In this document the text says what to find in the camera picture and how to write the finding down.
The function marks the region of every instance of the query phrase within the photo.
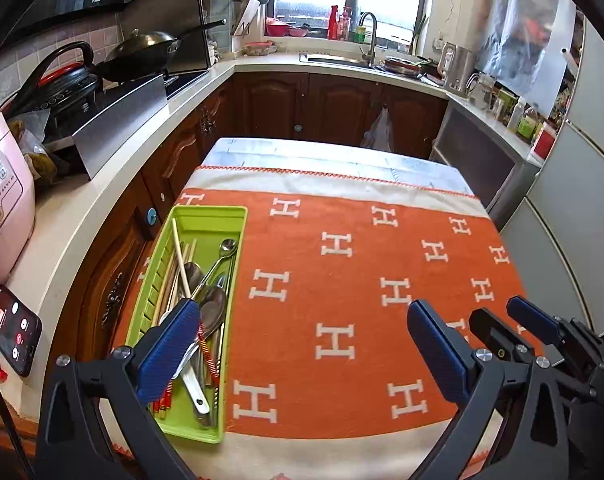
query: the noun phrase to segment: wok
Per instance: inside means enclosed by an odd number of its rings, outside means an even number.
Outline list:
[[[162,72],[171,63],[185,37],[225,23],[226,20],[203,23],[188,28],[177,38],[167,32],[141,34],[135,29],[130,38],[117,45],[108,57],[97,65],[97,72],[104,79],[116,83]]]

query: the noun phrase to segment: smartphone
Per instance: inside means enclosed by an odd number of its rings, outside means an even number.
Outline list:
[[[27,377],[42,322],[37,314],[3,285],[0,285],[0,352],[20,376]]]

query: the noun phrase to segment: plastic tray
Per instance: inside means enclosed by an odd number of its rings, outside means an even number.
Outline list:
[[[217,410],[217,427],[202,428],[195,418],[194,407],[181,378],[173,381],[173,403],[166,410],[166,417],[155,418],[164,433],[181,436],[191,440],[217,444],[224,435],[224,398],[226,394],[226,346],[231,320],[231,308],[233,306],[233,293],[237,278],[237,268],[240,251],[242,251],[242,238],[246,221],[247,210],[245,207],[237,206],[184,206],[177,205],[164,222],[160,238],[150,258],[146,277],[134,306],[133,316],[126,336],[126,344],[134,346],[150,327],[153,318],[155,303],[157,301],[160,286],[164,274],[167,271],[171,254],[175,244],[171,232],[171,219],[175,218],[178,224],[179,238],[184,242],[192,242],[197,239],[193,261],[197,262],[204,273],[210,269],[218,258],[219,245],[224,238],[233,238],[238,241],[238,249],[235,258],[225,260],[220,264],[217,274],[228,271],[231,262],[234,262],[231,272],[231,286],[229,289],[228,305],[226,308],[226,320],[224,322],[224,340],[222,345],[222,360],[220,370],[220,391]],[[207,398],[212,405],[213,388],[206,388]]]

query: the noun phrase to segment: rice cooker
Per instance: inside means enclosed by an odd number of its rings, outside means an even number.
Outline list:
[[[0,285],[5,283],[35,222],[35,185],[0,113]]]

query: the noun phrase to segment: black cable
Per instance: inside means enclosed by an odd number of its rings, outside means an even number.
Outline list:
[[[28,457],[26,456],[26,451],[24,450],[24,446],[22,446],[21,439],[18,435],[18,430],[15,427],[15,423],[13,422],[13,418],[8,410],[8,406],[4,401],[4,397],[2,397],[2,393],[0,392],[0,416],[2,417],[2,421],[4,423],[4,427],[6,428],[6,432],[10,437],[10,441],[13,444],[13,448],[15,452],[18,454],[19,459],[21,460],[22,466],[24,466],[24,471],[28,476],[28,480],[35,480],[35,471],[33,471],[33,466],[28,461]]]

